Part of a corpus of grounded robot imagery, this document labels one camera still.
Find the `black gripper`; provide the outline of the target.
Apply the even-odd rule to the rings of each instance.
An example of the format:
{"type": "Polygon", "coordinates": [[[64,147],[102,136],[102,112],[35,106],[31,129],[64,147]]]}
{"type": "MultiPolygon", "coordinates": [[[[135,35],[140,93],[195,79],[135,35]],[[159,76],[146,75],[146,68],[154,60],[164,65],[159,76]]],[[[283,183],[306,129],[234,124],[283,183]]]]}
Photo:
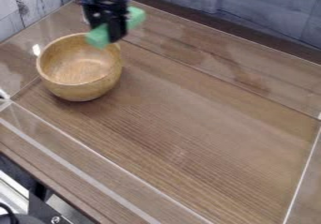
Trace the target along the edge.
{"type": "Polygon", "coordinates": [[[110,42],[119,41],[127,30],[128,0],[80,0],[85,20],[89,28],[108,26],[110,42]]]}

